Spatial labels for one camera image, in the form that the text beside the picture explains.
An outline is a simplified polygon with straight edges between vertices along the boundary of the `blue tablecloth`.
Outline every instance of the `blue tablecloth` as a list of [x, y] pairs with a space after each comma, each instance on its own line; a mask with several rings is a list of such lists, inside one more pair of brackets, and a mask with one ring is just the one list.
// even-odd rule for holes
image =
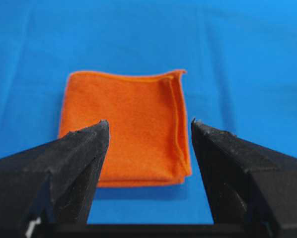
[[[71, 72], [177, 68], [189, 122], [297, 157], [297, 0], [0, 0], [0, 157], [57, 137]], [[98, 189], [88, 222], [211, 224], [191, 157], [184, 185]]]

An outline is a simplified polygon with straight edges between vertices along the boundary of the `folded towel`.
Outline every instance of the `folded towel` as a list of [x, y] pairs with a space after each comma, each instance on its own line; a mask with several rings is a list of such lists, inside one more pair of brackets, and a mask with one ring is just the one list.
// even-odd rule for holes
[[98, 187], [178, 184], [191, 175], [181, 87], [185, 72], [141, 77], [71, 74], [59, 137], [108, 120], [110, 143]]

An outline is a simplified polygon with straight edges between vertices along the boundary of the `table surface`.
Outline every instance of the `table surface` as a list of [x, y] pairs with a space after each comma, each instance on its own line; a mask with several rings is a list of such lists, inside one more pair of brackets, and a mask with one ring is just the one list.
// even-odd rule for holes
[[[174, 69], [189, 123], [297, 157], [297, 0], [0, 0], [0, 158], [57, 138], [71, 72]], [[183, 185], [98, 189], [88, 222], [211, 224], [191, 159]]]

